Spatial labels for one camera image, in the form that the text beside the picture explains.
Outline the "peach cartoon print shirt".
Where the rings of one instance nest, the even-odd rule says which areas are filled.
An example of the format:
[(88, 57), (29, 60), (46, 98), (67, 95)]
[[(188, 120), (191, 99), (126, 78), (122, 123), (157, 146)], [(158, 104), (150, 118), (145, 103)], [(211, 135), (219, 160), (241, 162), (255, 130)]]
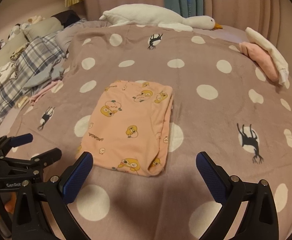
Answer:
[(156, 176), (166, 164), (173, 89), (156, 82), (115, 81), (93, 110), (78, 154), (94, 164), (138, 176)]

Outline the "light pink folded garment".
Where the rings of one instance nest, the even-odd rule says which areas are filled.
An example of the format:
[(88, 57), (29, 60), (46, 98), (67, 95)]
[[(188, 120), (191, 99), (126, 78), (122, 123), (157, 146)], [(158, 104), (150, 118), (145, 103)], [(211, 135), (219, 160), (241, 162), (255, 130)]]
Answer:
[(29, 103), (31, 106), (34, 106), (45, 94), (47, 94), (52, 88), (54, 88), (57, 85), (62, 84), (61, 80), (52, 81), (49, 85), (47, 85), (45, 88), (40, 90), (38, 93), (34, 94), (29, 98)]

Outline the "folded grey blue garment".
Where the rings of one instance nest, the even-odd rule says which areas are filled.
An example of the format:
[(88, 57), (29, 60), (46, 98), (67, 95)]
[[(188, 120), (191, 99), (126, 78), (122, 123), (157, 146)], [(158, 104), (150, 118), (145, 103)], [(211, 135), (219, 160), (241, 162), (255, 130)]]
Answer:
[(43, 71), (31, 77), (23, 86), (24, 90), (39, 86), (47, 81), (56, 81), (63, 78), (64, 68), (57, 64), (54, 67), (48, 66)]

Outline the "plaid grey blue quilt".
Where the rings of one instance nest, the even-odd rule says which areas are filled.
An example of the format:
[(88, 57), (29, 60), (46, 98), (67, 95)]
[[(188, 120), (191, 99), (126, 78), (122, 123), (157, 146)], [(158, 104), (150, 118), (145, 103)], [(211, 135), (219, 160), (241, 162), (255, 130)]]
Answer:
[(16, 77), (0, 83), (0, 123), (24, 95), (33, 92), (24, 89), (26, 82), (47, 67), (59, 63), (65, 53), (55, 40), (57, 33), (35, 38), (15, 63)]

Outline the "grey beige pillow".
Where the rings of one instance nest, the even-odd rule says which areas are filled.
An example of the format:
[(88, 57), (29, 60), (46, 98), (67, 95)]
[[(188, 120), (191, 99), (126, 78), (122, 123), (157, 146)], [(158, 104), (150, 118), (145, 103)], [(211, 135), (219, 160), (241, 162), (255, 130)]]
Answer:
[(64, 26), (57, 18), (50, 17), (36, 24), (26, 27), (23, 30), (23, 33), (29, 41), (33, 41), (37, 37), (47, 36), (49, 34), (60, 31), (63, 28)]

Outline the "mauve polka dot blanket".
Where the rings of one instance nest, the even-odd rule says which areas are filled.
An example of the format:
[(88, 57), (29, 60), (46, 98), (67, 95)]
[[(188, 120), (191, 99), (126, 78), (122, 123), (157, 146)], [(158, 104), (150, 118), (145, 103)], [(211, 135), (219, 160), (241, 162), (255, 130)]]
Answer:
[(30, 159), (59, 148), (45, 178), (73, 164), (90, 116), (115, 81), (173, 89), (163, 171), (138, 176), (94, 164), (69, 208), (91, 239), (198, 239), (221, 205), (197, 171), (205, 151), (229, 174), (273, 192), (279, 238), (292, 232), (292, 81), (271, 83), (236, 45), (191, 32), (126, 25), (88, 28), (69, 47), (62, 84), (26, 106), (9, 133), (32, 143), (9, 152)]

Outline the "dark brown pillow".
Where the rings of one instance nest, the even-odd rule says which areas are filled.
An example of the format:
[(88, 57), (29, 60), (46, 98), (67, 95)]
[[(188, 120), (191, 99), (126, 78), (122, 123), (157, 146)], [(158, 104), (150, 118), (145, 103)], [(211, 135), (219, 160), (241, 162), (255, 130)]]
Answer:
[(52, 17), (59, 20), (64, 28), (70, 28), (74, 25), (78, 25), (87, 21), (86, 18), (80, 18), (74, 10), (66, 10), (55, 14)]

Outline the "folded cream white garment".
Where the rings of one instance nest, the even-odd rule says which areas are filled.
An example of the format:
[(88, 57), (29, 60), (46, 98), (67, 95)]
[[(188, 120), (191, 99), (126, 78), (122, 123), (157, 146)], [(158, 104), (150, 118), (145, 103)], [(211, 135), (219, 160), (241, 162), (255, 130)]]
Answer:
[(255, 43), (269, 53), (279, 73), (279, 80), (274, 82), (283, 86), (289, 77), (289, 65), (278, 49), (262, 34), (247, 27), (245, 30), (249, 43)]

